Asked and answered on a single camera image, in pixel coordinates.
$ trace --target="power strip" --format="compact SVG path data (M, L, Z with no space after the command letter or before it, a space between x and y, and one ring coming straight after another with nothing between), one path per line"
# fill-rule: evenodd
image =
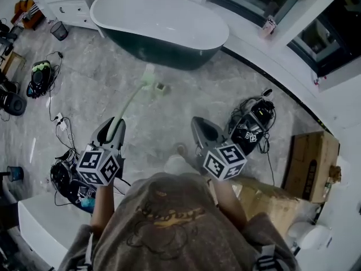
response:
M58 123L60 123L60 129L61 129L62 131L65 131L65 130L68 128L68 126L67 126L67 124L65 123L65 120L63 119L63 116L61 115L60 112L59 112L56 116L58 117L56 121L57 121Z

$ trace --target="gray floor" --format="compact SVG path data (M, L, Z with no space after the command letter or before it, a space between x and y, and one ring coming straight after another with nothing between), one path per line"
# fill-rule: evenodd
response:
M51 116L58 112L72 121L76 147L81 150L101 122L122 107L135 89L146 63L135 59L108 38L94 30L73 27L62 42L43 24L35 32L25 30L15 43L15 51L27 63L15 73L21 93L30 81L34 62L44 60L53 51L64 55L61 73L51 92ZM48 59L57 64L57 55ZM149 91L138 94L125 113L127 131L124 178L133 182L162 171L174 144L183 142L190 156L195 153L190 122L202 116L224 127L234 107L242 100L273 88L277 121L270 131L270 160L276 185L280 185L293 134L320 130L319 125L295 101L269 80L245 64L218 52L196 71L179 71L156 65L156 78L170 88L164 97ZM24 182L9 184L18 199L52 191L47 182L54 157L67 150L55 137L55 123L49 120L46 102L49 95L27 98L27 110L21 117L0 121L0 165L19 165L25 170ZM8 114L1 112L5 119ZM58 128L61 139L67 136ZM30 151L36 139L32 162ZM254 151L243 175L272 183L267 155Z

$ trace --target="white toilet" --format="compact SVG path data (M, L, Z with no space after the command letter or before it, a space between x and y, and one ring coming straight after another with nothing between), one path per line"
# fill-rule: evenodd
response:
M317 249L325 247L332 239L331 230L322 225L311 225L298 222L288 229L288 235L296 239L301 249Z

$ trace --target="black trash bin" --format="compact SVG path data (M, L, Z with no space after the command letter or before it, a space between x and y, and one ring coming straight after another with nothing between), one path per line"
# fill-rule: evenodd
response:
M55 23L53 27L51 27L50 33L54 35L59 41L64 40L68 36L68 31L61 21Z

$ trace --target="black and white marker cube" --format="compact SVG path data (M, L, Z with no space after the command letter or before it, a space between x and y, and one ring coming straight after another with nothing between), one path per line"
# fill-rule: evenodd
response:
M91 185L107 186L119 171L120 166L113 153L102 148L84 151L77 171Z
M219 181L239 175L246 164L246 156L235 144L208 150L203 167Z

